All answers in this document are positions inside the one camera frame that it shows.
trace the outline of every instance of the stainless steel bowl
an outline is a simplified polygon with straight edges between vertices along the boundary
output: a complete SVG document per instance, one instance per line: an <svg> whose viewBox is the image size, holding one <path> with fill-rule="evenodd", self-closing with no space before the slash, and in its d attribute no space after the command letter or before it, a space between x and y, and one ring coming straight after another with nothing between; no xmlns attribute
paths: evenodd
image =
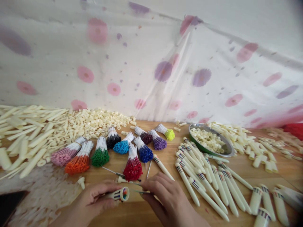
<svg viewBox="0 0 303 227"><path fill-rule="evenodd" d="M202 146L202 145L193 137L193 135L192 135L192 133L191 133L191 131L190 131L192 128L196 128L196 129L199 128L199 129L201 129L201 130L204 129L204 130L207 131L207 132L211 132L211 133L216 134L217 136L219 136L219 137L221 138L221 140L225 143L225 145L222 146L222 149L224 149L224 153L220 153L220 154L214 153L214 152L212 152L211 150L209 150L209 149L205 148L204 146ZM204 124L194 123L194 124L191 124L191 125L189 126L189 129L188 129L188 130L189 130L189 137L190 137L191 141L193 141L193 142L196 144L196 146L197 146L202 152L206 152L206 153L208 153L208 154L212 154L212 155L215 155L215 156L222 156L222 157L232 157L232 156L235 154L235 150L234 150L233 146L229 143L229 141L228 141L224 136L222 136L220 133L218 133L217 131L215 131L214 129L212 129L212 128L210 128L210 127L204 125Z"/></svg>

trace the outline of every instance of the wooden table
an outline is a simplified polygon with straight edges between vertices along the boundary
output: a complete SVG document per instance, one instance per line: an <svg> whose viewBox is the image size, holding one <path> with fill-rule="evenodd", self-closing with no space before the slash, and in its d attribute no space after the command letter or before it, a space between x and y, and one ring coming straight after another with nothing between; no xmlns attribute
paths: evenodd
<svg viewBox="0 0 303 227"><path fill-rule="evenodd" d="M173 129L176 125L173 123L163 123L165 127ZM143 130L148 131L153 128L155 128L158 125L158 122L151 122L151 121L137 121L137 125L141 127ZM122 128L123 131L133 131L130 129L130 125L126 128ZM268 137L264 132L261 130L252 130L252 135L264 135ZM165 165L165 167L168 169L168 171L171 173L173 178L180 183L181 187L183 188L183 191L187 195L187 198L189 199L190 203L193 205L195 210L204 217L207 222L212 226L238 226L238 227L250 227L254 225L255 216L249 215L243 211L241 211L238 207L239 211L239 217L235 217L230 209L228 208L229 212L229 219L230 222L226 222L222 220L222 218L215 212L212 207L205 202L205 200L198 194L198 198L200 201L200 207L197 207L179 173L177 172L175 168L175 152L177 151L177 147L180 145L180 143L183 143L183 137L189 138L189 132L188 132L188 125L181 127L181 132L175 131L175 139L173 141L167 142L167 148L162 151L155 151L153 150L153 144L151 143L149 147L153 150L154 154L157 154L159 159L162 161L162 163ZM6 142L6 140L3 140L4 146L9 146L9 143ZM105 167L122 173L126 162L128 155L120 155L113 150L110 150L110 161L105 165ZM265 172L264 165L260 165L258 169L254 168L252 166L252 161L248 159L247 155L238 155L237 157L229 158L230 163L228 166L233 169L235 172L237 172L242 178L244 178L247 182L249 182L252 186L257 186L258 184L262 183L265 184L270 190L273 189L273 187L276 184L282 184L286 187L289 187L294 190L300 190L303 191L303 169L302 169L302 162L296 161L296 160L289 160L281 156L280 153L275 153L275 158L277 159L277 167L279 170L279 174L269 174ZM143 167L143 175L141 176L142 180L146 179L147 174L147 168L145 169L144 164ZM157 166L157 164L152 161L151 164L151 170L149 173L149 176L153 176L157 172L161 171L160 168ZM116 179L116 175L110 173L109 171L103 169L103 168L94 168L91 167L87 172L79 175L71 176L70 178L76 182L78 180L78 177L82 175L85 176L85 183L98 183L105 179ZM243 186L241 183L239 183L236 180L241 192L243 193L245 199L250 202L250 197L252 195L252 191L247 189L245 186ZM124 184L127 185L130 189L138 189L141 188L133 185L133 184ZM285 204L288 219L291 223L291 225L294 225L294 223L297 220L298 214L288 205ZM90 224L90 226L115 226L115 227L136 227L136 226L161 226L160 221L150 208L147 202L145 202L141 196L138 193L131 193L130 198L127 202L120 204L119 207L106 211L105 213L101 214L100 216L96 217ZM270 226L282 226L280 222L277 220L276 222L271 222Z"/></svg>

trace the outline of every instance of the hand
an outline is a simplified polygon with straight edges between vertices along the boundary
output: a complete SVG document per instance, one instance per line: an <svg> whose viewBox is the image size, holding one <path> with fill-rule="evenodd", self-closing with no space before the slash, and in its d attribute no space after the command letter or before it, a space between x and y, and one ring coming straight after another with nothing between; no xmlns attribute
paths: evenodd
<svg viewBox="0 0 303 227"><path fill-rule="evenodd" d="M143 190L152 194L142 194L164 227L210 227L189 203L180 185L165 174L159 172L145 181Z"/></svg>
<svg viewBox="0 0 303 227"><path fill-rule="evenodd" d="M50 227L85 227L99 214L107 209L117 207L120 201L99 199L106 192L114 192L122 188L112 180L87 186L74 200L67 210L55 220Z"/></svg>

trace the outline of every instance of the fabric backdrop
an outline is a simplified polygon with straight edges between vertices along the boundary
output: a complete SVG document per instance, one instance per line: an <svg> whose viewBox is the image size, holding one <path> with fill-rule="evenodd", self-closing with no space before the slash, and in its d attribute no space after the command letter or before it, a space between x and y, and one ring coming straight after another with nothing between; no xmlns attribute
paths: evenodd
<svg viewBox="0 0 303 227"><path fill-rule="evenodd" d="M128 2L0 2L0 104L262 128L303 120L303 60Z"/></svg>

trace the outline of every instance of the left hand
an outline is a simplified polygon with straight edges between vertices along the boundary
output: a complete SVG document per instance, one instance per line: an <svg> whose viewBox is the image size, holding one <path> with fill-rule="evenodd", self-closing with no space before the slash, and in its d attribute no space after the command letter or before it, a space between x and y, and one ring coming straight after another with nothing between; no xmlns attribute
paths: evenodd
<svg viewBox="0 0 303 227"><path fill-rule="evenodd" d="M50 227L85 227L105 210L117 207L120 201L99 199L107 192L114 192L122 187L112 180L87 186L67 210L55 220Z"/></svg>

